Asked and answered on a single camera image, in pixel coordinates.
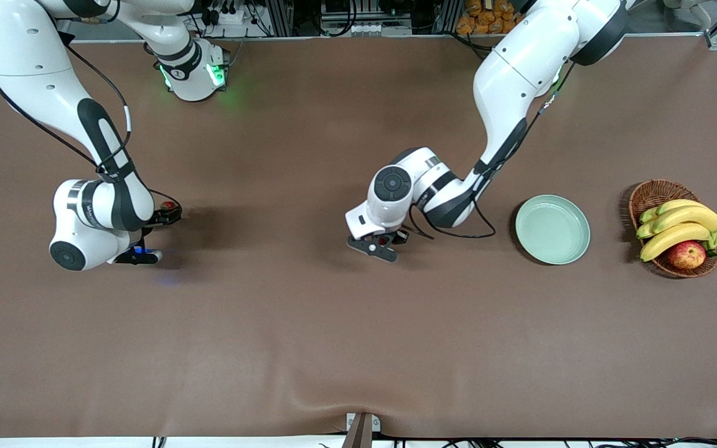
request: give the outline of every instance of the brown table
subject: brown table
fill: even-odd
[[[0,436],[328,433],[371,411],[391,436],[717,437],[717,270],[655,275],[619,216],[652,178],[717,210],[703,38],[627,38],[576,68],[483,196],[500,235],[413,236],[396,264],[348,249],[342,215],[407,147],[472,167],[485,136],[469,49],[250,42],[228,93],[186,104],[140,45],[77,47],[127,97],[143,179],[188,219],[151,235],[157,266],[60,269],[50,201],[92,172],[0,99]],[[569,266],[530,261],[510,235],[545,193],[592,228]]]

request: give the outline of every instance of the wicker basket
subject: wicker basket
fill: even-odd
[[[646,210],[674,199],[692,199],[699,201],[699,198],[694,195],[691,190],[688,190],[677,182],[665,179],[652,179],[643,182],[643,184],[637,186],[635,190],[632,191],[632,195],[629,196],[629,218],[632,219],[632,226],[634,226],[635,229],[640,226],[639,218]],[[640,244],[643,246],[645,242],[641,240]],[[707,257],[705,262],[695,269],[675,268],[668,262],[665,253],[652,260],[652,262],[654,262],[655,266],[659,269],[672,276],[678,278],[696,278],[707,275],[714,270],[715,266],[717,266],[717,257]]]

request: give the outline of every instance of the apple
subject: apple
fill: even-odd
[[[668,262],[678,269],[694,269],[705,260],[705,247],[697,241],[683,241],[668,250]]]

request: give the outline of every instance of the bunch of bananas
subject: bunch of bananas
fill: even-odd
[[[702,241],[707,250],[717,248],[717,213],[690,199],[675,199],[646,210],[640,223],[635,235],[651,238],[640,250],[642,261],[654,260],[683,241]]]

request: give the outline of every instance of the light green plate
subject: light green plate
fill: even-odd
[[[588,219],[572,201],[554,195],[530,198],[516,215],[516,236],[533,257],[549,264],[580,258],[591,242]]]

